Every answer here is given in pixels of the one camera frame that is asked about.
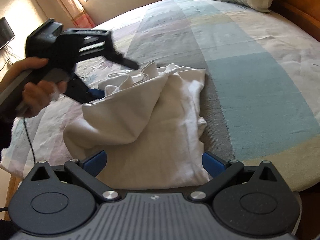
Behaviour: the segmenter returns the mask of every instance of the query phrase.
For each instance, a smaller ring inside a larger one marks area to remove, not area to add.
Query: plaid bedspread
[[[206,150],[247,165],[271,160],[292,190],[320,181],[320,43],[300,28],[276,13],[236,4],[164,0],[96,29],[113,29],[117,49],[142,66],[155,60],[207,70],[200,104]],[[94,87],[119,68],[96,58],[78,64],[77,72]],[[62,132],[80,117],[81,106],[61,97],[28,120],[37,160],[68,160]],[[32,165],[17,120],[1,167],[24,177]]]

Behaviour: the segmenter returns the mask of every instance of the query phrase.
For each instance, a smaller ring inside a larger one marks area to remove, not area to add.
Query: folded clothing
[[[98,84],[105,97],[82,105],[83,119],[68,124],[64,142],[72,157],[108,154],[97,176],[117,189],[161,189],[209,181],[199,141],[204,69],[155,62],[137,71],[117,71]]]

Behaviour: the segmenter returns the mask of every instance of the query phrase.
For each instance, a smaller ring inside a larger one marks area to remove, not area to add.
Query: headboard
[[[271,10],[320,41],[320,0],[274,0]]]

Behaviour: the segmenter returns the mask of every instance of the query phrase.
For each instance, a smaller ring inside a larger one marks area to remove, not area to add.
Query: hand
[[[4,75],[0,82],[0,92],[2,92],[19,74],[27,69],[38,69],[47,65],[48,59],[38,57],[28,57],[15,62]],[[36,116],[43,108],[50,103],[51,94],[54,93],[54,83],[48,81],[40,81],[38,84],[31,82],[24,86],[22,92],[23,101],[29,106],[28,111],[23,117]],[[67,82],[62,81],[56,84],[59,92],[64,93],[67,90]]]

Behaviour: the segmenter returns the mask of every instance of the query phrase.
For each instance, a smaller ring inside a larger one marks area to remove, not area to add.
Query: television
[[[7,20],[2,17],[0,19],[0,50],[6,46],[14,38],[14,33],[10,28]]]

